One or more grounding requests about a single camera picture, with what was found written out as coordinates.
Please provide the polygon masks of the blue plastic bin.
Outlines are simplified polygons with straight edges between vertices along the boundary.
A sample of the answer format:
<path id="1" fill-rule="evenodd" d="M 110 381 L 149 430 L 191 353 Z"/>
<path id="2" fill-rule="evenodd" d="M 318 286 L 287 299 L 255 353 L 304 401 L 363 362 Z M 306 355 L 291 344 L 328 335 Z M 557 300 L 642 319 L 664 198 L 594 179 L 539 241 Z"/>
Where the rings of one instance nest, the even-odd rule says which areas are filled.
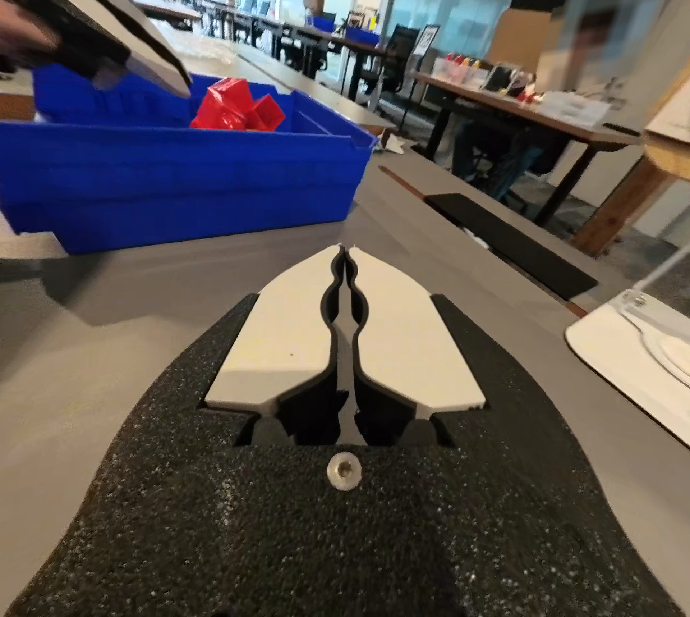
<path id="1" fill-rule="evenodd" d="M 44 122 L 1 122 L 1 211 L 15 233 L 84 255 L 345 220 L 377 138 L 318 100 L 248 83 L 271 132 L 190 128 L 217 78 L 173 96 L 130 75 L 108 92 L 34 74 Z"/>

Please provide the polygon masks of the clear box of colour bottles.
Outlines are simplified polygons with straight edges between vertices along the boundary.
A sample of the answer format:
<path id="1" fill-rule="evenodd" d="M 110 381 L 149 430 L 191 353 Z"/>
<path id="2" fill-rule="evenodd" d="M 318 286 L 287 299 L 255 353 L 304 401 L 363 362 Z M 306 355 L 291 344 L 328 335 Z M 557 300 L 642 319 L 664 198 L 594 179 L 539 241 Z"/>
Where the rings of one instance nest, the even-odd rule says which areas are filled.
<path id="1" fill-rule="evenodd" d="M 454 86 L 466 86 L 472 90 L 482 89 L 493 66 L 481 59 L 448 54 L 434 61 L 431 76 Z"/>

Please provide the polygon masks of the person's left hand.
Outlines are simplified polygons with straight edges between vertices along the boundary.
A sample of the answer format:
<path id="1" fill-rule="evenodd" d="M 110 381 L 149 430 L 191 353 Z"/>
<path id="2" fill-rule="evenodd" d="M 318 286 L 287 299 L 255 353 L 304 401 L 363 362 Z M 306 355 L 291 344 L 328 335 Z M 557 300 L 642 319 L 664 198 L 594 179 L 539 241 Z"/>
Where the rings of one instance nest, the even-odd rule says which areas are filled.
<path id="1" fill-rule="evenodd" d="M 51 61 L 61 37 L 13 0 L 1 0 L 1 73 Z"/>

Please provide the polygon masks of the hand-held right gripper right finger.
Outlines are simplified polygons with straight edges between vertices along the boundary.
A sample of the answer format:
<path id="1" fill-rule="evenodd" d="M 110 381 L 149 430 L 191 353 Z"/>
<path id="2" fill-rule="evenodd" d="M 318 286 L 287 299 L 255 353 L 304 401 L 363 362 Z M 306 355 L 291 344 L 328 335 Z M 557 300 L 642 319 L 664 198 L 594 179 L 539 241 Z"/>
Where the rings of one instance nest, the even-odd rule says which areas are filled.
<path id="1" fill-rule="evenodd" d="M 360 248 L 348 251 L 350 289 L 362 301 L 353 356 L 365 387 L 401 405 L 401 420 L 487 405 L 431 294 Z"/>

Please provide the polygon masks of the black office chair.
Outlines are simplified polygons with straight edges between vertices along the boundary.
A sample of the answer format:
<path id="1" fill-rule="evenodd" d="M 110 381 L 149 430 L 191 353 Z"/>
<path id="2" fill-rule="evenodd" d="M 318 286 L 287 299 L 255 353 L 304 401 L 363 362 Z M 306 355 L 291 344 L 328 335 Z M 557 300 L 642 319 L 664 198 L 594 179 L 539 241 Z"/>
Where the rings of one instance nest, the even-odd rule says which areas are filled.
<path id="1" fill-rule="evenodd" d="M 378 69 L 362 70 L 360 79 L 365 82 L 365 95 L 372 95 L 376 88 L 383 93 L 397 93 L 404 84 L 406 67 L 418 40 L 419 29 L 397 24 L 386 43 L 386 54 L 381 57 Z"/>

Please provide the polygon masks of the wooden work table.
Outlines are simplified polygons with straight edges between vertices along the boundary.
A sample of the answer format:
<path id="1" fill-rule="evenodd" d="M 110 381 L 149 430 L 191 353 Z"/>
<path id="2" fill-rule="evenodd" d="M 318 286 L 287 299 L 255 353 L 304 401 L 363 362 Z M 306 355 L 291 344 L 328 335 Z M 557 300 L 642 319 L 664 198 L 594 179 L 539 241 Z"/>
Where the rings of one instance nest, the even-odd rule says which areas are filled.
<path id="1" fill-rule="evenodd" d="M 451 113 L 471 115 L 468 107 L 456 104 L 455 99 L 458 97 L 471 104 L 488 107 L 494 112 L 516 116 L 531 125 L 538 125 L 558 133 L 565 145 L 556 151 L 556 160 L 561 158 L 571 141 L 585 146 L 582 155 L 561 178 L 546 204 L 536 214 L 534 223 L 543 228 L 565 202 L 583 173 L 599 153 L 613 153 L 628 146 L 640 146 L 642 143 L 640 135 L 632 132 L 620 131 L 603 125 L 586 126 L 570 118 L 562 119 L 556 115 L 548 114 L 545 112 L 546 109 L 543 104 L 529 104 L 495 92 L 474 90 L 467 85 L 457 85 L 421 71 L 413 70 L 409 72 L 409 77 L 413 78 L 416 83 L 436 87 L 444 95 L 444 102 L 438 119 L 427 146 L 422 151 L 422 155 L 429 160 L 432 160 L 436 154 Z"/>

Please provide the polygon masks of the black table mat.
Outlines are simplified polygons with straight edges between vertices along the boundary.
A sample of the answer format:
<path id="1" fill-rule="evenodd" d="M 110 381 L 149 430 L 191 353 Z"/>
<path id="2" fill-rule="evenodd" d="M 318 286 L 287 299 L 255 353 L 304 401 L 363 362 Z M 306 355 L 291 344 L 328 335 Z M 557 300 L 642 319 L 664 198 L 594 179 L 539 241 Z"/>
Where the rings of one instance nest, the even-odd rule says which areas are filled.
<path id="1" fill-rule="evenodd" d="M 598 285 L 594 277 L 462 194 L 427 195 L 424 202 L 563 300 L 571 301 Z"/>

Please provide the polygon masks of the dark background table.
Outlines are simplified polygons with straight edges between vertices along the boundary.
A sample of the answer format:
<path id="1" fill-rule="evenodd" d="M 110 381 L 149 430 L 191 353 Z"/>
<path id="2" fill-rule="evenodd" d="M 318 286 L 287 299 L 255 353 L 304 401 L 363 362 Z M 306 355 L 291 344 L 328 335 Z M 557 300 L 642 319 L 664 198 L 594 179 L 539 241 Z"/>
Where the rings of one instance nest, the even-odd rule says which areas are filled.
<path id="1" fill-rule="evenodd" d="M 337 50 L 347 49 L 353 57 L 350 84 L 347 92 L 347 98 L 351 101 L 356 101 L 357 99 L 362 70 L 367 59 L 395 58 L 395 52 L 387 50 L 380 44 L 372 45 L 352 36 L 324 32 L 313 26 L 300 26 L 266 18 L 258 14 L 250 14 L 215 0 L 201 1 L 208 8 L 209 15 L 214 15 L 218 19 L 220 36 L 222 38 L 226 38 L 226 33 L 229 32 L 231 39 L 234 41 L 237 29 L 246 28 L 250 45 L 256 47 L 259 33 L 268 32 L 271 35 L 271 56 L 275 60 L 281 60 L 284 48 L 283 42 L 285 40 L 292 39 L 298 41 L 305 48 L 299 71 L 310 79 L 315 79 L 316 73 L 321 68 L 321 56 L 325 56 L 327 52 L 333 53 Z"/>

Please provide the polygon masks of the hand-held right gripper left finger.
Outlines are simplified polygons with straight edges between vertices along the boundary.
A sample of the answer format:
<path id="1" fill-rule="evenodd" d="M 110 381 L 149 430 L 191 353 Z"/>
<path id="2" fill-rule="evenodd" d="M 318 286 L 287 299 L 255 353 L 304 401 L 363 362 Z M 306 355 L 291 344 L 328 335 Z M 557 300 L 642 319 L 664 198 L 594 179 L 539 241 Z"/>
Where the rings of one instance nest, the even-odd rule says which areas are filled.
<path id="1" fill-rule="evenodd" d="M 344 247 L 329 246 L 257 295 L 204 397 L 209 408 L 306 420 L 337 393 L 333 327 Z"/>

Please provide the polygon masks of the wooden pillar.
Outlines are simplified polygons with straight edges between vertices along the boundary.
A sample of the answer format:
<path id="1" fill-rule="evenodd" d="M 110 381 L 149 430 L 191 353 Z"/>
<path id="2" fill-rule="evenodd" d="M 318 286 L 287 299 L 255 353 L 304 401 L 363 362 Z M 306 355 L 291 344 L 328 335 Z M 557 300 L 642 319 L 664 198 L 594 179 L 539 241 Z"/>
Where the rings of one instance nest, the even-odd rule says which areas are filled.
<path id="1" fill-rule="evenodd" d="M 604 203 L 574 233 L 570 245 L 591 258 L 604 254 L 627 227 L 641 218 L 676 181 L 642 156 Z"/>

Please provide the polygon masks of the white lamp stand base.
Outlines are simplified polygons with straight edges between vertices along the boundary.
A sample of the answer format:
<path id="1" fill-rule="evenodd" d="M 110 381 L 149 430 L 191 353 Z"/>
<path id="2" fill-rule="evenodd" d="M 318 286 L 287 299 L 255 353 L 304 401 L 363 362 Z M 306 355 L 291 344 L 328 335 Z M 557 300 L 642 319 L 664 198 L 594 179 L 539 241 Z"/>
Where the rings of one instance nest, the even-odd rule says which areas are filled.
<path id="1" fill-rule="evenodd" d="M 565 330 L 572 352 L 689 447 L 689 244 Z"/>

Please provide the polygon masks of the framed code sign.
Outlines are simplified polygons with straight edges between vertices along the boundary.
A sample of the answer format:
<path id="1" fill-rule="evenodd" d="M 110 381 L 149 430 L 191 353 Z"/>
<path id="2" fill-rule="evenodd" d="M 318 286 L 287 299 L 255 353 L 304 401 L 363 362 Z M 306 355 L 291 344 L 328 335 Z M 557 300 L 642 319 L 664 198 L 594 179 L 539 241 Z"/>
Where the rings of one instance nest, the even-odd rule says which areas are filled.
<path id="1" fill-rule="evenodd" d="M 440 26 L 438 25 L 426 25 L 419 35 L 412 55 L 422 59 L 433 46 L 439 30 Z"/>

